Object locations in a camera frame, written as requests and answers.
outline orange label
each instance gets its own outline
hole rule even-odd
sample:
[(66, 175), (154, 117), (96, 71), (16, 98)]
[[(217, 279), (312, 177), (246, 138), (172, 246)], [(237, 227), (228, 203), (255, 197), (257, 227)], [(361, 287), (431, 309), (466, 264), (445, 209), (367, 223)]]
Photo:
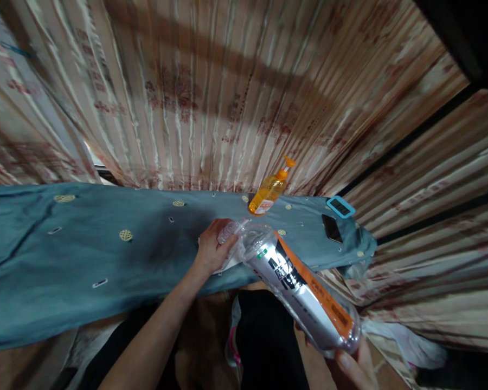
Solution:
[(335, 299), (322, 287), (320, 282), (316, 280), (313, 274), (307, 269), (307, 267), (300, 261), (300, 259), (293, 253), (293, 251), (287, 246), (284, 240), (275, 232), (278, 241), (284, 248), (287, 256), (293, 263), (298, 273), (307, 283), (307, 286), (311, 289), (314, 296), (322, 305), (327, 316), (335, 326), (336, 330), (341, 337), (348, 338), (352, 330), (352, 318)]

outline orange pump bottle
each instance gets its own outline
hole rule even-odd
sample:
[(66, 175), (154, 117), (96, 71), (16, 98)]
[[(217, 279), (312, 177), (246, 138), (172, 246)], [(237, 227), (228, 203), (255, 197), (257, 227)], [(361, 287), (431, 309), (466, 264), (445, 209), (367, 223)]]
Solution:
[(284, 156), (284, 158), (286, 159), (287, 166), (284, 169), (280, 169), (276, 174), (267, 177), (262, 182), (259, 192), (256, 193), (249, 204), (248, 210), (251, 214), (255, 216), (264, 215), (284, 192), (287, 171), (297, 164), (296, 161), (291, 160), (287, 156)]

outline curtain fold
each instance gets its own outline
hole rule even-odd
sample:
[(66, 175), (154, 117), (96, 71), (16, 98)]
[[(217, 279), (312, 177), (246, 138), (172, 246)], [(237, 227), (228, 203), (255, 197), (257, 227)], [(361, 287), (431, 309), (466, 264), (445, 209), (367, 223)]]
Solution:
[(11, 1), (127, 186), (331, 195), (468, 83), (411, 1)]
[(382, 245), (364, 280), (322, 276), (373, 321), (488, 352), (488, 204)]
[(375, 237), (488, 193), (488, 90), (469, 100), (350, 193)]
[(99, 183), (85, 144), (0, 15), (0, 184)]

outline white plastic bag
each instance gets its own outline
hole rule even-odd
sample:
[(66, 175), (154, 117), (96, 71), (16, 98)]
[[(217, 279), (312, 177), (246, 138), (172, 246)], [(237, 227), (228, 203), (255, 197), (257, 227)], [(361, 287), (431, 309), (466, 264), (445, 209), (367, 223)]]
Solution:
[(398, 323), (374, 322), (364, 319), (362, 329), (365, 333), (394, 339), (400, 348), (401, 355), (408, 363), (417, 367), (437, 369), (445, 365), (448, 354), (446, 350), (424, 337), (416, 335), (407, 327)]

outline smartphone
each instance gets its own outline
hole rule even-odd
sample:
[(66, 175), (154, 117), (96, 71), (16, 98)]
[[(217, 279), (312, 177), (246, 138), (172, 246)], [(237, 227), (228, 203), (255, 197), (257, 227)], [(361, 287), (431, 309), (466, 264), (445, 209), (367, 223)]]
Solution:
[(322, 221), (324, 223), (325, 234), (327, 234), (327, 238), (329, 240), (333, 240), (337, 243), (343, 244), (342, 235), (340, 234), (340, 230), (338, 229), (338, 224), (336, 223), (336, 220), (332, 217), (322, 214)]

